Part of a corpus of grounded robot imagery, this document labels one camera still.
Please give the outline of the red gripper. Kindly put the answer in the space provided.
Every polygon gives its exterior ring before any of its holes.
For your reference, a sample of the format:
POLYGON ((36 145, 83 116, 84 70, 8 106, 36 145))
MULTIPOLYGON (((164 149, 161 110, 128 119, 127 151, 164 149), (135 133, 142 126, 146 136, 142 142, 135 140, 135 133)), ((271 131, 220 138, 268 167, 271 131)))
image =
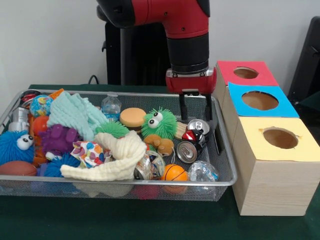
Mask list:
POLYGON ((216 68, 194 74, 178 74, 168 69, 165 76, 166 86, 171 93, 179 94, 181 119, 188 119, 188 108, 184 93, 199 93, 205 96, 205 120, 212 120, 212 96, 217 83, 216 68))

